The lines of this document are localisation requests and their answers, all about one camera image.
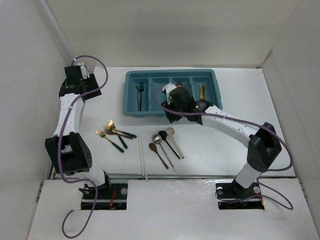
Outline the copper knife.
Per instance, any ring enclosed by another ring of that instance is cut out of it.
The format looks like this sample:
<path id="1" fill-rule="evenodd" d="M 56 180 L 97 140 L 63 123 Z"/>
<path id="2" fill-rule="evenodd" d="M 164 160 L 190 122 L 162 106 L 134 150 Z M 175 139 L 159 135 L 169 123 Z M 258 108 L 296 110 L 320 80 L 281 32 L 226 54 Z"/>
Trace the copper knife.
<path id="1" fill-rule="evenodd" d="M 200 86 L 200 98 L 205 99 L 205 87 L 203 85 Z"/>

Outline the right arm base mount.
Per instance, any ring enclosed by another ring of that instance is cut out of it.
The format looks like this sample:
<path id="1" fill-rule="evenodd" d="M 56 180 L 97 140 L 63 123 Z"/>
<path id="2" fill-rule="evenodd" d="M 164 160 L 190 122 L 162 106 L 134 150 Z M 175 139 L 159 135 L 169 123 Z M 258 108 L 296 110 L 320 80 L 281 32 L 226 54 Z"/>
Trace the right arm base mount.
<path id="1" fill-rule="evenodd" d="M 257 182 L 245 189 L 232 182 L 215 184 L 215 196 L 219 210 L 264 210 L 261 189 Z"/>

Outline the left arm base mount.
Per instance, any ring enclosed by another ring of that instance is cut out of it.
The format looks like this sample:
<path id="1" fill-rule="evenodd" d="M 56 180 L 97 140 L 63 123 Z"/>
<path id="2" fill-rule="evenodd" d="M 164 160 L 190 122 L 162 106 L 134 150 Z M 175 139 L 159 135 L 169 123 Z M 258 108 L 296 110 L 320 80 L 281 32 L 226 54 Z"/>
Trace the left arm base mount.
<path id="1" fill-rule="evenodd" d="M 97 192 L 97 200 L 95 210 L 126 210 L 128 184 L 125 182 L 106 181 L 99 185 Z M 93 186 L 88 186 L 78 189 L 82 193 L 81 210 L 90 210 L 94 205 L 96 191 Z"/>

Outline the black spoon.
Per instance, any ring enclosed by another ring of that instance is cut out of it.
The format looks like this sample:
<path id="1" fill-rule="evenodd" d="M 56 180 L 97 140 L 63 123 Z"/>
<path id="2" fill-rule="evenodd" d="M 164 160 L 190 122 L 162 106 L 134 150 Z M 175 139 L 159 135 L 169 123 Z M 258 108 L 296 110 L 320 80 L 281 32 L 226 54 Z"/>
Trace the black spoon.
<path id="1" fill-rule="evenodd" d="M 180 156 L 177 154 L 177 152 L 173 149 L 173 147 L 167 141 L 167 137 L 168 137 L 167 132 L 164 131 L 164 130 L 161 130 L 161 131 L 158 132 L 158 134 L 161 136 L 162 140 L 169 146 L 169 148 L 175 154 L 175 156 L 180 160 L 181 159 Z"/>

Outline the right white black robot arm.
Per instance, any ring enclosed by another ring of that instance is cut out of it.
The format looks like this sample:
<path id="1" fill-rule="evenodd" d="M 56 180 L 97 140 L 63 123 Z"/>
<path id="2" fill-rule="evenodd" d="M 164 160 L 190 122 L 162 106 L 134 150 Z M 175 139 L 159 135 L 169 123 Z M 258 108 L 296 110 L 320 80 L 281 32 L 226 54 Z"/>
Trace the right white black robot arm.
<path id="1" fill-rule="evenodd" d="M 196 101 L 185 87 L 173 83 L 166 84 L 161 92 L 166 96 L 161 105 L 171 123 L 187 118 L 190 122 L 219 130 L 247 148 L 245 165 L 225 191 L 235 199 L 248 197 L 255 180 L 269 170 L 282 151 L 273 125 L 266 122 L 254 126 L 236 121 L 213 103 L 205 99 Z"/>

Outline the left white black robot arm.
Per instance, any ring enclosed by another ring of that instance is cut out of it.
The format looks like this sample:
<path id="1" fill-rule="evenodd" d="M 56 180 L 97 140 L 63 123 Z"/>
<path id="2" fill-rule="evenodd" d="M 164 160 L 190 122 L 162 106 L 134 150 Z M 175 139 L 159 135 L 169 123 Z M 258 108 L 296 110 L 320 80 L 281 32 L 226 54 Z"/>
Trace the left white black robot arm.
<path id="1" fill-rule="evenodd" d="M 79 133 L 86 101 L 100 96 L 96 77 L 80 62 L 64 68 L 66 79 L 59 90 L 60 111 L 53 136 L 45 140 L 45 148 L 56 172 L 66 183 L 66 176 L 86 173 L 92 167 L 89 147 Z"/>

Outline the gold blade green knife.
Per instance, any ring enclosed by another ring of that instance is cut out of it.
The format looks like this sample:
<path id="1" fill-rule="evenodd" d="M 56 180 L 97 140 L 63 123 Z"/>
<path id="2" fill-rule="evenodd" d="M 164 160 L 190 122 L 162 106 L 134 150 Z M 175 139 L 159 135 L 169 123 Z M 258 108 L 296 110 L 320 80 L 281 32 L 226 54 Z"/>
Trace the gold blade green knife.
<path id="1" fill-rule="evenodd" d="M 199 99 L 200 100 L 205 99 L 205 88 L 202 84 L 199 86 Z"/>

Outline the white spoon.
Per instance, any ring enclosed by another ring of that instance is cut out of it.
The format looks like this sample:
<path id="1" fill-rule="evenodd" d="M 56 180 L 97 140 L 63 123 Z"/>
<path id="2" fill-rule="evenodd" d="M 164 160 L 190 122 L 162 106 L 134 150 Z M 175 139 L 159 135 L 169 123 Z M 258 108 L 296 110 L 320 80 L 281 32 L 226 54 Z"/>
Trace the white spoon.
<path id="1" fill-rule="evenodd" d="M 180 148 L 180 146 L 178 144 L 178 141 L 176 140 L 176 137 L 175 137 L 175 130 L 172 127 L 168 127 L 165 131 L 166 131 L 167 135 L 170 136 L 173 139 L 173 142 L 177 147 L 177 150 L 178 150 L 178 152 L 180 154 L 180 157 L 182 159 L 184 159 L 185 156 L 184 156 L 184 154 L 183 154 L 183 152 L 182 152 L 182 150 L 181 150 L 181 148 Z"/>

